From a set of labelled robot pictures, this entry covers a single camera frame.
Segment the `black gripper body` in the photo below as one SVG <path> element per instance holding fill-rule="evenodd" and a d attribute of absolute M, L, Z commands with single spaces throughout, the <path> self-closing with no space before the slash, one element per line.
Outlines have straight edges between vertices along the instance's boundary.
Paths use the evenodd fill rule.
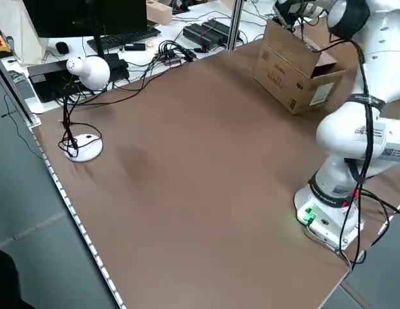
<path fill-rule="evenodd" d="M 300 16 L 301 2 L 283 2 L 281 4 L 281 16 L 284 20 L 285 27 L 294 26 Z"/>

